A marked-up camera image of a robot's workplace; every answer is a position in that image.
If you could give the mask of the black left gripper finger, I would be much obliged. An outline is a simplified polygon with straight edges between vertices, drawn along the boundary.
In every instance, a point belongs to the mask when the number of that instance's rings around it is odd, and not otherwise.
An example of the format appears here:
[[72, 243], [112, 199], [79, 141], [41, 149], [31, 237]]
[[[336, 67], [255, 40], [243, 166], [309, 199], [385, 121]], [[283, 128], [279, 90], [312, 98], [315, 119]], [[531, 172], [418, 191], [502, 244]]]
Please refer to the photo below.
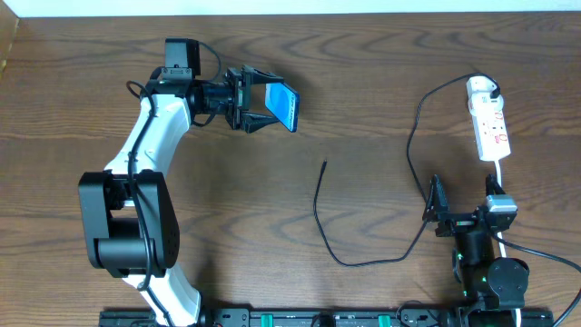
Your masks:
[[252, 134], [267, 125], [276, 124], [279, 121], [280, 120], [277, 117], [271, 115], [250, 112], [242, 113], [242, 129], [247, 134]]
[[284, 82], [284, 78], [274, 73], [265, 73], [256, 68], [250, 70], [251, 84], [279, 84]]

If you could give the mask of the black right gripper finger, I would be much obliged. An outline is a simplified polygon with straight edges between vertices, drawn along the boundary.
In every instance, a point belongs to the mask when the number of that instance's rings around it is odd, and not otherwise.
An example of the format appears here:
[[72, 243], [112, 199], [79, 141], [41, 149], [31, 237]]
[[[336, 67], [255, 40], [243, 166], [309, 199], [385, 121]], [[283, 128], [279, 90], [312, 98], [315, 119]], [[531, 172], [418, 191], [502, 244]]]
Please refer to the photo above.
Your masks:
[[485, 180], [486, 196], [503, 195], [504, 190], [495, 175], [489, 174]]
[[443, 221], [449, 214], [449, 204], [443, 183], [437, 174], [430, 180], [429, 196], [422, 220], [425, 222]]

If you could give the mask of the blue Galaxy smartphone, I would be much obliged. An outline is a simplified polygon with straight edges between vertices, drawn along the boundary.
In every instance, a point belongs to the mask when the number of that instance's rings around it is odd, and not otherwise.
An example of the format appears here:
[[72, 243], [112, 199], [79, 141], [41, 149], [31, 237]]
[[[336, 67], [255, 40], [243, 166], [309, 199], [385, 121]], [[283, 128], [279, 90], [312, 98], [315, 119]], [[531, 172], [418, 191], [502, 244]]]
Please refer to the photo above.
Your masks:
[[286, 83], [266, 84], [266, 108], [291, 133], [298, 129], [300, 95]]

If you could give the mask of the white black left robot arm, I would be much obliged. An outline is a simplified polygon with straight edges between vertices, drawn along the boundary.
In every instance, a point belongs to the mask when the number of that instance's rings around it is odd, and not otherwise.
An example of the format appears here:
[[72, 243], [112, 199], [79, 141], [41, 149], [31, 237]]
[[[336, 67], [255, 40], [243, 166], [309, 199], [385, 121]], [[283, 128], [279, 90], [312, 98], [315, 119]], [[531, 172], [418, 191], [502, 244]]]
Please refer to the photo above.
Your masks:
[[165, 182], [196, 115], [223, 115], [248, 134], [276, 123], [292, 133], [298, 127], [300, 96], [282, 77], [248, 65], [219, 83], [196, 75], [185, 66], [157, 68], [136, 95], [140, 115], [120, 152], [78, 184], [91, 265], [137, 289], [161, 326], [195, 325], [202, 308], [177, 263], [180, 230]]

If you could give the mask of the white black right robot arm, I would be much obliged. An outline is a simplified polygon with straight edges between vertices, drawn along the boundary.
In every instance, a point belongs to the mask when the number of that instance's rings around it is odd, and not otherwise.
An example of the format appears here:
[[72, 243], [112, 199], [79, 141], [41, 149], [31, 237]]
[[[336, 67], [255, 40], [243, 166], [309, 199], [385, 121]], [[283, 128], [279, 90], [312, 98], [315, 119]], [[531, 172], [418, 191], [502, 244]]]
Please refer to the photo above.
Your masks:
[[485, 201], [471, 213], [452, 213], [439, 177], [431, 178], [422, 220], [437, 225], [437, 237], [455, 239], [453, 271], [465, 292], [465, 302], [449, 311], [444, 325], [517, 324], [512, 312], [525, 306], [529, 268], [520, 259], [496, 256], [493, 246], [493, 238], [516, 217], [516, 202], [491, 174]]

